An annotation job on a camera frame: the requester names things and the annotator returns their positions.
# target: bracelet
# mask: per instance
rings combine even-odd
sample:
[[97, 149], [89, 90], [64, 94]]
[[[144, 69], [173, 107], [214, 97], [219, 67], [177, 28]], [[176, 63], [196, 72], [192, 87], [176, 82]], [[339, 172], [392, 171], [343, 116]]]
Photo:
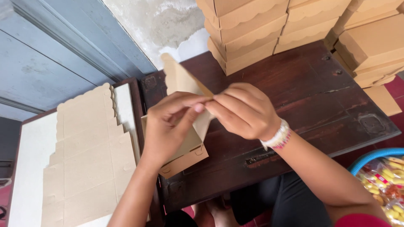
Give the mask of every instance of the bracelet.
[[264, 149], [268, 150], [268, 147], [270, 147], [272, 149], [284, 148], [285, 145], [287, 144], [287, 142], [289, 141], [289, 139], [290, 139], [289, 124], [284, 119], [281, 118], [280, 128], [278, 129], [276, 134], [273, 136], [273, 138], [268, 141], [262, 141], [262, 140], [259, 140], [259, 141], [263, 145]]

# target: hand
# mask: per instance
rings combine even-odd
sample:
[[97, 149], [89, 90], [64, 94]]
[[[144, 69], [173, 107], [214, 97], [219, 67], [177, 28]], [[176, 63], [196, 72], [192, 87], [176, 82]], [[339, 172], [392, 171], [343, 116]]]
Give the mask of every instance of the hand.
[[280, 128], [281, 120], [268, 96], [248, 83], [231, 84], [205, 107], [227, 131], [245, 139], [267, 141]]
[[207, 100], [205, 96], [175, 92], [149, 108], [142, 158], [160, 169], [179, 149], [193, 122], [204, 112], [202, 103]]

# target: peeling wall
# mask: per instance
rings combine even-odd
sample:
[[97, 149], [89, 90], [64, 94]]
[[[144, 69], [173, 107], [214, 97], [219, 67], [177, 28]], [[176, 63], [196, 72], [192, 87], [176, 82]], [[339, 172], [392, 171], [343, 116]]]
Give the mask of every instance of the peeling wall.
[[195, 0], [103, 0], [158, 70], [162, 53], [184, 61], [208, 51], [205, 17]]

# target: foot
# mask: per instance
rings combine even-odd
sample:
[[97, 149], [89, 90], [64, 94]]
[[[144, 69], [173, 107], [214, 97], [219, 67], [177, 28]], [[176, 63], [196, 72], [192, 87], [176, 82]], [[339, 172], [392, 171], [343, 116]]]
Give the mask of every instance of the foot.
[[233, 209], [226, 209], [220, 198], [206, 201], [206, 207], [215, 220], [215, 227], [239, 227]]
[[194, 210], [194, 221], [198, 227], [215, 227], [215, 221], [206, 207], [206, 203], [191, 205]]

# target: blue plastic rim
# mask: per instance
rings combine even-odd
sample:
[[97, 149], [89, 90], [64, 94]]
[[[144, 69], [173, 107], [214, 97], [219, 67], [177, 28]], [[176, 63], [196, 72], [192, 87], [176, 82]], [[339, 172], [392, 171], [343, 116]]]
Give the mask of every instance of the blue plastic rim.
[[360, 156], [352, 165], [348, 167], [348, 171], [356, 176], [358, 171], [369, 161], [390, 155], [404, 155], [404, 148], [383, 148], [371, 151], [367, 154]]

